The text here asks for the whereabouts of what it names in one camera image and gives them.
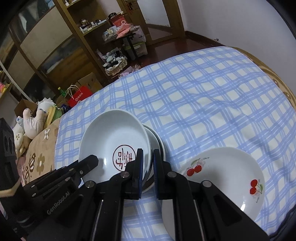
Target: cherry print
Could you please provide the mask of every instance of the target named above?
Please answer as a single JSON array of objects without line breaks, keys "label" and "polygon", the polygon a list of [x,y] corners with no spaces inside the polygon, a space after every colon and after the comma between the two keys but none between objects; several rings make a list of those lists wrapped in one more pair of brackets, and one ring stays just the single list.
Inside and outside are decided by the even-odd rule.
[{"label": "cherry print", "polygon": [[256,179],[251,181],[251,187],[256,187],[258,184],[258,181]]},{"label": "cherry print", "polygon": [[257,191],[257,189],[255,188],[255,187],[252,187],[251,189],[250,189],[250,194],[255,194],[256,193],[256,191]]},{"label": "cherry print", "polygon": [[191,177],[193,174],[194,174],[194,169],[193,169],[193,168],[190,168],[190,169],[187,171],[187,176]]},{"label": "cherry print", "polygon": [[202,170],[202,166],[201,166],[201,165],[197,165],[197,166],[194,168],[194,171],[195,171],[196,173],[199,173],[201,170]]}]

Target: blue plaid bedsheet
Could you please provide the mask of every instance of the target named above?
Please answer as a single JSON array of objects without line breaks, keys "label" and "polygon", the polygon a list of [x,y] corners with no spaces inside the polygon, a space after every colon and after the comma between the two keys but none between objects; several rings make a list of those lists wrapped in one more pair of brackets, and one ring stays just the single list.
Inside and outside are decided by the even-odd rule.
[{"label": "blue plaid bedsheet", "polygon": [[[271,234],[296,202],[296,115],[274,82],[246,56],[215,47],[171,57],[121,78],[62,116],[55,166],[78,159],[83,133],[121,108],[153,128],[173,170],[198,153],[231,146],[251,154],[265,178],[256,223]],[[125,202],[122,240],[171,240],[154,190]]]}]

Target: stuffed toy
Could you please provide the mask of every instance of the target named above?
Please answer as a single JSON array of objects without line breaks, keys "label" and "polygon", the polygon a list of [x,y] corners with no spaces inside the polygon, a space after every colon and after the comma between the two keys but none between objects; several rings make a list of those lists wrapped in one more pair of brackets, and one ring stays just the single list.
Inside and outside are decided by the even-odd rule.
[{"label": "stuffed toy", "polygon": [[30,109],[24,109],[24,129],[26,135],[33,140],[43,130],[44,111],[42,109],[38,109],[36,117],[34,118],[31,117],[30,113]]},{"label": "stuffed toy", "polygon": [[50,98],[44,98],[42,101],[38,101],[38,109],[42,109],[44,111],[43,123],[46,122],[48,111],[51,106],[55,106],[55,103]]},{"label": "stuffed toy", "polygon": [[22,147],[22,142],[24,140],[24,125],[22,125],[23,119],[18,116],[17,117],[17,123],[12,129],[13,135],[14,135],[14,140],[15,140],[15,153],[17,158],[20,156],[20,148]]}]

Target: white bowl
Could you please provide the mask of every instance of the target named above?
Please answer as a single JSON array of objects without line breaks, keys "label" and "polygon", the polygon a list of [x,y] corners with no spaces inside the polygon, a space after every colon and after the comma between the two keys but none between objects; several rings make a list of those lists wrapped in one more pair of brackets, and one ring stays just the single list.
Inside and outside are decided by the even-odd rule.
[{"label": "white bowl", "polygon": [[95,155],[99,164],[83,177],[83,181],[101,183],[123,172],[128,162],[136,159],[137,149],[143,149],[143,179],[149,175],[151,146],[142,123],[130,112],[112,109],[97,116],[84,132],[79,161]]},{"label": "white bowl", "polygon": [[[147,131],[152,151],[154,149],[159,149],[159,152],[162,153],[162,161],[165,161],[165,146],[160,138],[160,136],[156,133],[155,130],[150,128],[149,126],[143,124],[144,128]],[[151,163],[151,172],[149,173],[148,180],[146,181],[145,187],[143,187],[143,192],[150,190],[154,185],[154,171],[153,171],[153,162]]]},{"label": "white bowl", "polygon": [[[262,208],[263,173],[256,160],[242,150],[222,147],[204,151],[182,165],[178,173],[198,183],[211,181],[252,220]],[[175,239],[172,200],[163,200],[162,218],[167,232]]]}]

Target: bottle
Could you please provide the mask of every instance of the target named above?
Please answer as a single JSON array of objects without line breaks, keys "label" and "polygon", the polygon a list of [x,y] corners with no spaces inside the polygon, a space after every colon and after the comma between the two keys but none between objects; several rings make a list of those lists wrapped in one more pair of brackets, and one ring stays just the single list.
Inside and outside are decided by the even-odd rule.
[{"label": "bottle", "polygon": [[67,95],[67,92],[66,91],[62,90],[61,87],[59,87],[58,90],[61,93],[61,96],[66,97],[66,95]]}]

